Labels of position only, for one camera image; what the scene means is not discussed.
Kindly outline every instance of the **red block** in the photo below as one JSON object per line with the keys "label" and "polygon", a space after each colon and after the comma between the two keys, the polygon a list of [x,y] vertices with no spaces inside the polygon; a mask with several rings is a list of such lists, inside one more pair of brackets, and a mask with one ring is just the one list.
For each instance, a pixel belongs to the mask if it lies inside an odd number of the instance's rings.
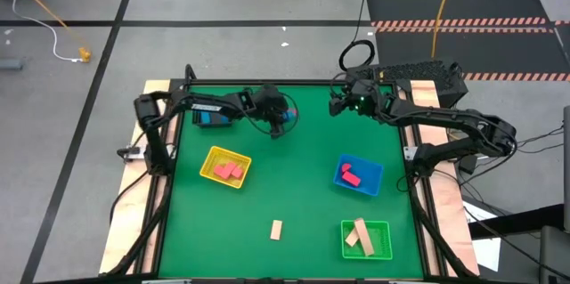
{"label": "red block", "polygon": [[237,178],[237,179],[240,179],[242,174],[243,174],[243,169],[241,169],[239,166],[236,166],[232,170],[232,176]]}
{"label": "red block", "polygon": [[228,177],[230,177],[229,174],[225,174],[225,169],[221,165],[216,165],[216,167],[214,167],[214,174],[216,174],[216,175],[218,175],[224,179],[228,179]]}
{"label": "red block", "polygon": [[348,172],[348,170],[350,169],[350,167],[352,167],[352,165],[350,164],[343,164],[342,165],[342,172]]}
{"label": "red block", "polygon": [[230,177],[230,174],[232,173],[232,170],[236,167],[235,163],[233,162],[228,162],[227,164],[225,164],[224,167],[224,179],[227,179],[228,177]]}
{"label": "red block", "polygon": [[342,174],[342,179],[344,179],[354,187],[358,187],[358,185],[360,185],[360,178],[358,178],[358,176],[350,172],[345,172],[344,174]]}

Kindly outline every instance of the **yellow connector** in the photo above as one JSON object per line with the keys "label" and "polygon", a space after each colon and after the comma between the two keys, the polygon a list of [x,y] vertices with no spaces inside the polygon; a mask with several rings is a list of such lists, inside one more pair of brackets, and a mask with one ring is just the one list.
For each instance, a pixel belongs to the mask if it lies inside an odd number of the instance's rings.
{"label": "yellow connector", "polygon": [[91,52],[84,47],[79,48],[79,56],[81,56],[81,62],[87,63],[91,61]]}

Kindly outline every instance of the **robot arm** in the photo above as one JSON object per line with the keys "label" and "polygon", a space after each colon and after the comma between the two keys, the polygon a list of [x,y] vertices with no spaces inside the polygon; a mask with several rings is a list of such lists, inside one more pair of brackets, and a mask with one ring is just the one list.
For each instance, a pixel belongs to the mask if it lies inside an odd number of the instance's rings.
{"label": "robot arm", "polygon": [[[159,111],[159,100],[169,100],[174,105],[164,116]],[[146,93],[134,100],[139,126],[146,133],[148,140],[144,158],[151,174],[169,174],[172,171],[172,159],[168,155],[166,144],[160,138],[159,127],[176,114],[186,110],[199,110],[217,112],[230,120],[244,117],[250,120],[263,120],[270,124],[272,138],[278,138],[285,134],[284,114],[288,108],[285,96],[274,85],[263,85],[254,93],[250,89],[245,89],[238,93],[216,96],[176,90],[172,93]]]}
{"label": "robot arm", "polygon": [[458,141],[441,145],[421,144],[412,154],[415,173],[430,176],[436,165],[446,159],[462,158],[482,153],[489,157],[508,156],[515,146],[517,130],[504,120],[483,115],[476,110],[448,110],[420,107],[391,93],[381,94],[370,79],[346,74],[343,93],[332,93],[329,102],[331,116],[345,109],[370,117],[380,124],[409,126],[413,124],[439,126],[461,130],[468,135]]}

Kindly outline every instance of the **blue box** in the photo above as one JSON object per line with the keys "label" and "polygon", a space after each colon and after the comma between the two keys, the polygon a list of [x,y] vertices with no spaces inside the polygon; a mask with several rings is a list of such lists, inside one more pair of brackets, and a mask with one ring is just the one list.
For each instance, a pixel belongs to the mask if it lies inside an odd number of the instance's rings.
{"label": "blue box", "polygon": [[[348,169],[348,171],[360,178],[360,184],[358,187],[354,187],[352,184],[342,179],[343,164],[350,164],[351,167]],[[340,159],[338,160],[337,165],[337,172],[335,173],[335,178],[332,181],[336,185],[346,187],[353,191],[359,191],[371,196],[378,196],[383,173],[384,167],[380,164],[372,163],[366,159],[343,154],[340,155]]]}

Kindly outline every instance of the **green table surface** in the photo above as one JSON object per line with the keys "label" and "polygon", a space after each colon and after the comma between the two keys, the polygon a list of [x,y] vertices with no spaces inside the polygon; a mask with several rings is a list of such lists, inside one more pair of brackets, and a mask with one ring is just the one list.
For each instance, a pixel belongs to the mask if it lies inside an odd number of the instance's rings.
{"label": "green table surface", "polygon": [[[239,89],[192,88],[213,94]],[[404,175],[397,128],[350,111],[332,118],[327,86],[280,90],[295,99],[300,120],[277,140],[247,120],[215,129],[193,125],[190,116],[184,120],[159,276],[421,278],[410,200],[395,187]],[[200,176],[214,145],[252,158],[241,189]],[[377,197],[332,182],[341,154],[384,166]],[[340,221],[358,217],[389,222],[393,260],[342,257]],[[273,220],[283,221],[279,241],[269,239]]]}

